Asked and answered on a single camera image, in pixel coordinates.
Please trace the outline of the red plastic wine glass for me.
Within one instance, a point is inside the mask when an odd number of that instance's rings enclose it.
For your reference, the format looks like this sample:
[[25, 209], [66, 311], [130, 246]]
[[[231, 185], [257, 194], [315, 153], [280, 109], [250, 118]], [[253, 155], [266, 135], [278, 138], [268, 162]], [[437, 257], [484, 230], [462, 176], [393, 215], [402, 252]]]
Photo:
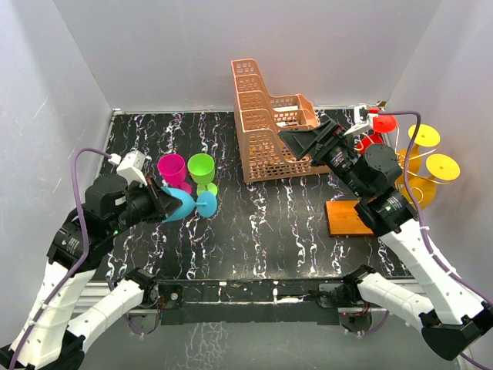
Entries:
[[379, 115], [374, 118], [374, 125], [370, 133], [362, 133], [362, 139], [355, 146], [359, 154], [373, 144], [383, 144], [382, 134], [390, 133], [397, 128], [397, 120], [391, 115]]

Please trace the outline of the green plastic wine glass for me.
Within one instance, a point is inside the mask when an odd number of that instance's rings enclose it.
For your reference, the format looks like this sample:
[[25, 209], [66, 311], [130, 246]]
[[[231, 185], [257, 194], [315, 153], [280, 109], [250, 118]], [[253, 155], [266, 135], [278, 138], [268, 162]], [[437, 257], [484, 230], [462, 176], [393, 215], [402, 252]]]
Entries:
[[214, 159], [206, 153], [198, 153], [190, 157], [187, 168], [193, 181], [197, 184], [197, 195], [208, 191], [216, 196], [217, 185], [213, 182], [216, 174]]

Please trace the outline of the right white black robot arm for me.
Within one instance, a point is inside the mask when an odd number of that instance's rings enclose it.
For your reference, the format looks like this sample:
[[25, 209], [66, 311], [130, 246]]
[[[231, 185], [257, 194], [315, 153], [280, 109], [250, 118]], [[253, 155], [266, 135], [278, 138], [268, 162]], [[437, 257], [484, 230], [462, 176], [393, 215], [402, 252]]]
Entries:
[[491, 304], [457, 276], [431, 243], [419, 211], [394, 187], [402, 169], [389, 146], [374, 143], [358, 153], [333, 119], [313, 129], [283, 129], [279, 137], [298, 160], [310, 156], [314, 166], [328, 166], [358, 197], [359, 218], [424, 290], [415, 294], [362, 266], [343, 278], [349, 304], [385, 308], [416, 328], [431, 350], [448, 361], [492, 328]]

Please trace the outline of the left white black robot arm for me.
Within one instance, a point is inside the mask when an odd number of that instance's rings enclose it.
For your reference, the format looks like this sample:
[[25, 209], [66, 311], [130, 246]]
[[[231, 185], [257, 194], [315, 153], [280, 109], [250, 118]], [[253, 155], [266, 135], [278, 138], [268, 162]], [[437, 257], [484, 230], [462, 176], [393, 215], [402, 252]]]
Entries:
[[2, 367], [77, 369], [89, 347], [120, 317], [139, 305], [152, 307], [159, 298], [156, 279], [136, 268], [86, 312], [72, 316], [116, 236], [141, 223], [160, 223], [182, 205], [152, 177], [142, 183], [115, 174], [98, 177], [56, 232], [26, 323], [1, 349]]

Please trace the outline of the blue plastic wine glass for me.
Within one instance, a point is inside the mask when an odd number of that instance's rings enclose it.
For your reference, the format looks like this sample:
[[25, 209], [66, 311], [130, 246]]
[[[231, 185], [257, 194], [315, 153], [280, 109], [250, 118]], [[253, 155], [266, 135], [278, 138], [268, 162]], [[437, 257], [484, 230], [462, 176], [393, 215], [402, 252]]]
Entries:
[[172, 187], [161, 187], [161, 189], [168, 195], [175, 197], [182, 202], [182, 205], [178, 207], [170, 217], [163, 220], [163, 223], [182, 220], [188, 217], [194, 210], [197, 210], [201, 217], [212, 217], [217, 211], [216, 197], [209, 191], [201, 193], [197, 199], [194, 200], [191, 195], [184, 190]]

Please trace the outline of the magenta plastic wine glass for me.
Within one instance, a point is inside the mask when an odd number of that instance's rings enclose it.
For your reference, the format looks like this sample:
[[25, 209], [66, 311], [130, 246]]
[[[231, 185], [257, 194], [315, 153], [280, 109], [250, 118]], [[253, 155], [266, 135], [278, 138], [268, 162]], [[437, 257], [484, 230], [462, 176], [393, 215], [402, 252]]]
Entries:
[[177, 153], [166, 154], [159, 159], [157, 168], [169, 187], [192, 193], [192, 187], [186, 182], [187, 168], [182, 156]]

